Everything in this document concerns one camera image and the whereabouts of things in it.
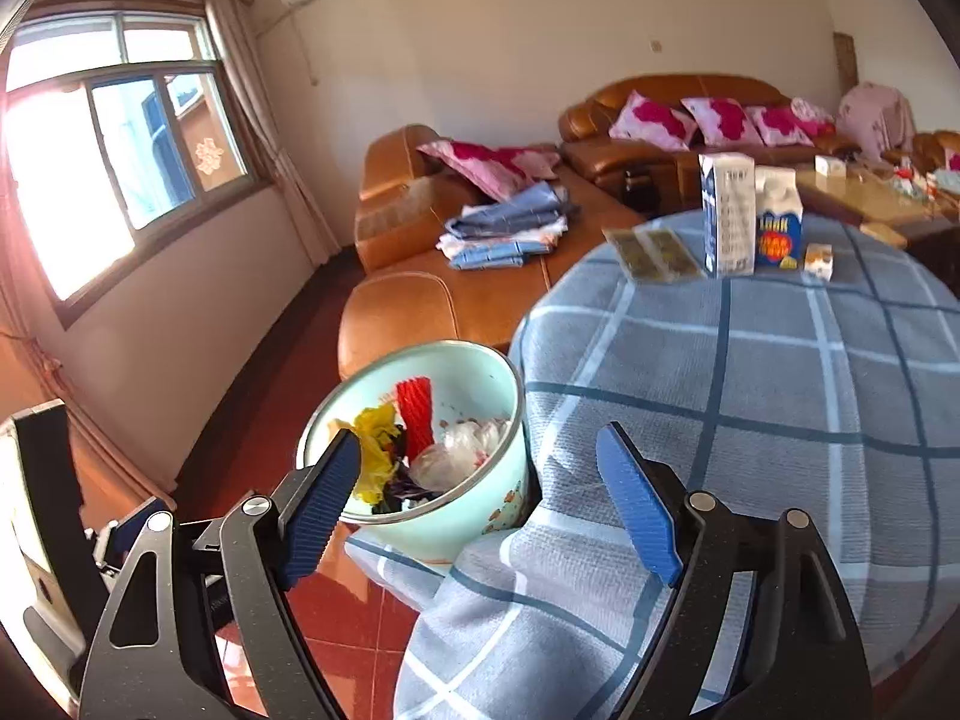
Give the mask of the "yellow plastic bag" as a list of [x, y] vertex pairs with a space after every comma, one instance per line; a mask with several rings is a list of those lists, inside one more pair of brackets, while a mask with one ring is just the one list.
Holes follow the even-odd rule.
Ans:
[[361, 411], [353, 422], [336, 419], [331, 434], [347, 429], [359, 440], [361, 461], [353, 497], [364, 504], [377, 505], [384, 499], [384, 489], [395, 473], [395, 439], [400, 436], [397, 410], [392, 403]]

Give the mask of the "red foam net sleeve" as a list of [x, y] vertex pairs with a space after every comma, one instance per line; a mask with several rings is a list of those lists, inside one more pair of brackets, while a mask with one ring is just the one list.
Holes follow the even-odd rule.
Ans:
[[404, 421], [409, 465], [434, 444], [433, 384], [427, 377], [412, 377], [395, 386], [395, 405]]

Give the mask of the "white printed plastic bag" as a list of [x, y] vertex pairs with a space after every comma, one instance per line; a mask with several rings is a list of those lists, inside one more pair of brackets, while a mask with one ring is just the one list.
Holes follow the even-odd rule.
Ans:
[[410, 476], [421, 488], [447, 493], [480, 470], [505, 437], [508, 422], [466, 419], [446, 427], [443, 438], [410, 465]]

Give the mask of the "light blue trash bin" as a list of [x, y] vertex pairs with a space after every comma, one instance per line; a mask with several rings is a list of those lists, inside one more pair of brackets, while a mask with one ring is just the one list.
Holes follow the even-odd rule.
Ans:
[[449, 572], [467, 544], [523, 518], [523, 383], [496, 349], [433, 341], [363, 367], [314, 411], [296, 465], [316, 463], [342, 431], [361, 458], [340, 520], [430, 571]]

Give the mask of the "small yellow white box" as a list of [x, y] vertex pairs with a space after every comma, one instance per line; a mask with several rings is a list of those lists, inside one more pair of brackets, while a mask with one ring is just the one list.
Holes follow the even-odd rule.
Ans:
[[835, 271], [835, 254], [828, 244], [809, 244], [804, 254], [804, 271], [811, 277], [830, 281]]

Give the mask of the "clear packet of tea bags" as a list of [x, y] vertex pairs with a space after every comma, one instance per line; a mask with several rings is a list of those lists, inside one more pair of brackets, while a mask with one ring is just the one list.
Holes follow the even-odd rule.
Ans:
[[680, 283], [706, 277], [679, 236], [670, 229], [606, 229], [622, 270], [638, 283]]

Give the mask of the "blue Look milk carton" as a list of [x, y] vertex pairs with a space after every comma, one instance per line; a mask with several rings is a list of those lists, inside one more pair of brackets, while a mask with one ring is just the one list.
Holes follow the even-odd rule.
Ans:
[[757, 263], [797, 270], [802, 254], [804, 206], [790, 167], [755, 167]]

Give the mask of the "tall white carton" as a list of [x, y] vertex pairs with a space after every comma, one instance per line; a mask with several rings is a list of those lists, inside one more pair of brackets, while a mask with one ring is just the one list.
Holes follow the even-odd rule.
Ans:
[[742, 153], [700, 154], [704, 266], [713, 277], [748, 275], [757, 253], [755, 161]]

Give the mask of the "white box on coffee table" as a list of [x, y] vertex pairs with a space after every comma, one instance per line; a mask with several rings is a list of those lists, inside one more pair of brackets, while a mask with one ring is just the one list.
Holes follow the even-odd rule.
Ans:
[[827, 154], [817, 154], [814, 161], [814, 171], [817, 176], [825, 179], [844, 179], [848, 174], [846, 161], [843, 158], [827, 156]]

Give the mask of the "brown leather chaise sofa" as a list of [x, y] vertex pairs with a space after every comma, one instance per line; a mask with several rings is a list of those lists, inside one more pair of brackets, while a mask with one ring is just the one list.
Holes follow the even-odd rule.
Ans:
[[399, 349], [466, 340], [505, 351], [529, 309], [604, 232], [641, 216], [558, 166], [555, 192], [574, 203], [548, 232], [556, 245], [519, 265], [462, 270], [451, 265], [464, 244], [446, 223], [487, 199], [467, 177], [421, 151], [438, 133], [405, 125], [368, 146], [355, 213], [364, 280], [353, 289], [338, 329], [338, 372], [346, 379]]

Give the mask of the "folded blue bedsheets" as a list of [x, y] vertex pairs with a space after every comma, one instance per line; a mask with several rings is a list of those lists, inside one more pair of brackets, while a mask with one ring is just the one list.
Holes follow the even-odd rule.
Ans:
[[523, 266], [551, 254], [579, 211], [566, 188], [539, 182], [505, 202], [466, 206], [444, 223], [436, 249], [459, 271]]

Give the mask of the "pink floral pillow right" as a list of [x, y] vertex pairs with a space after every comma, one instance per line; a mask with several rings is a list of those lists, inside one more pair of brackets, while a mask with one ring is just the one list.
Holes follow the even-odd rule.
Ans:
[[814, 146], [818, 138], [836, 133], [835, 119], [820, 106], [802, 98], [777, 106], [748, 106], [745, 109], [763, 143], [778, 146]]

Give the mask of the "pink floral pillow middle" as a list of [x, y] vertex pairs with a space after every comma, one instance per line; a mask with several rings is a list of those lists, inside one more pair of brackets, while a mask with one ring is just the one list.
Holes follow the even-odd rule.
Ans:
[[745, 109], [732, 98], [683, 98], [698, 124], [704, 144], [713, 148], [761, 146], [763, 140]]

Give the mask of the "pink cloth covered object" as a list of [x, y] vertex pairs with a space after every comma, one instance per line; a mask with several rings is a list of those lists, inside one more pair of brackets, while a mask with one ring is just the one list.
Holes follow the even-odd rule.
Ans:
[[871, 161], [882, 160], [890, 149], [911, 149], [916, 133], [908, 99], [898, 89], [875, 83], [861, 83], [844, 94], [836, 126]]

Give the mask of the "beige curtain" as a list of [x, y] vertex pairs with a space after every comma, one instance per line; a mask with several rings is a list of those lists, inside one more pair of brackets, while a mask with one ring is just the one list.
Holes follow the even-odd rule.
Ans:
[[205, 0], [205, 11], [229, 84], [256, 135], [302, 252], [314, 266], [324, 265], [340, 252], [340, 245], [281, 141], [247, 7], [242, 0]]

